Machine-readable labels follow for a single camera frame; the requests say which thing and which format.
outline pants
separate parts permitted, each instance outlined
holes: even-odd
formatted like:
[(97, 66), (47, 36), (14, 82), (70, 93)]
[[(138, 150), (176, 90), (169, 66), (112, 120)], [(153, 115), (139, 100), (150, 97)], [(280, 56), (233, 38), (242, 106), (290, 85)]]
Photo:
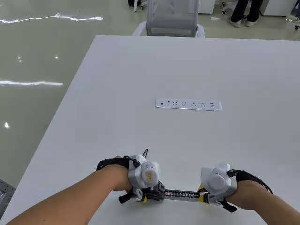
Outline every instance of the pants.
[(300, 18), (300, 1), (297, 1), (296, 6), (298, 5), (297, 11), (296, 11), (296, 17)]
[[(244, 13), (246, 7), (248, 5), (249, 0), (239, 0), (238, 4), (236, 5), (233, 15), (231, 17), (232, 22), (240, 21), (244, 18)], [(255, 22), (258, 20), (259, 17), (259, 9), (262, 6), (263, 0), (252, 0), (250, 13), (247, 16), (247, 20), (250, 22)]]

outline black wrist strap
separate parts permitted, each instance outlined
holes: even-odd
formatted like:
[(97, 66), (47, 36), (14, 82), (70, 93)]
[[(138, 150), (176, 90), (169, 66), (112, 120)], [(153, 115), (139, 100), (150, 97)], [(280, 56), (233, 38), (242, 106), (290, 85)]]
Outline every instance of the black wrist strap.
[(110, 158), (102, 160), (98, 163), (96, 170), (101, 170), (102, 168), (106, 167), (107, 165), (121, 165), (125, 168), (129, 168), (129, 158)]
[(133, 193), (133, 190), (131, 189), (126, 195), (122, 195), (119, 197), (119, 202), (121, 204), (124, 204), (125, 202), (129, 201), (135, 194)]
[[(230, 170), (227, 172), (227, 175), (229, 177), (233, 177), (233, 176), (236, 176), (236, 182), (240, 182), (240, 181), (243, 181), (243, 180), (251, 180), (251, 181), (254, 181), (254, 182), (257, 182), (259, 183), (260, 185), (262, 185), (265, 189), (267, 189), (268, 191), (270, 191), (271, 194), (273, 194), (272, 190), (269, 188), (268, 185), (266, 185), (265, 182), (263, 182), (261, 179), (259, 179), (258, 177), (244, 171), (244, 170)], [(235, 206), (233, 205), (230, 205), (226, 199), (224, 198), (223, 201), (220, 202), (223, 206), (224, 209), (228, 210), (229, 212), (235, 212), (237, 209)]]
[(235, 212), (236, 211), (236, 207), (233, 206), (233, 205), (228, 204), (226, 199), (224, 199), (220, 203), (223, 205), (223, 208), (226, 209), (227, 211), (229, 211), (229, 212)]

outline white cabinet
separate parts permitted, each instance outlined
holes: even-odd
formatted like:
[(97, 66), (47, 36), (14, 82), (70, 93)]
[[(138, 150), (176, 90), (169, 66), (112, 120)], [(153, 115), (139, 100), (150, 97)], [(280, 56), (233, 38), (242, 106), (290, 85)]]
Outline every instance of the white cabinet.
[(200, 0), (199, 13), (212, 14), (216, 0)]
[(289, 15), (297, 0), (264, 0), (261, 7), (263, 15)]

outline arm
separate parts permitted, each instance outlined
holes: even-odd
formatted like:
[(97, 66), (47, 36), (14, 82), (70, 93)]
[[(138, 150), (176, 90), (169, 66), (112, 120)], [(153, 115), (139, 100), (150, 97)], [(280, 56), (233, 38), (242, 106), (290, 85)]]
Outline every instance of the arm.
[(112, 190), (130, 189), (128, 170), (119, 165), (108, 165), (32, 206), (7, 225), (87, 224)]
[(300, 213), (253, 181), (241, 181), (227, 201), (245, 210), (255, 210), (268, 225), (298, 225)]

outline hand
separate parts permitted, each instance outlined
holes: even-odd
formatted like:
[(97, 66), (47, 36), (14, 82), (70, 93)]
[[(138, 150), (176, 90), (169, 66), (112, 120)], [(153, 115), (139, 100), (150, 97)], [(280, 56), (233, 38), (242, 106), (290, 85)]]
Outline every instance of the hand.
[(114, 191), (130, 191), (132, 186), (128, 179), (128, 169), (121, 165), (107, 165), (102, 171), (108, 171), (114, 180)]
[(251, 180), (238, 182), (237, 191), (226, 200), (244, 210), (254, 210), (257, 199), (262, 195), (271, 195), (262, 185)]

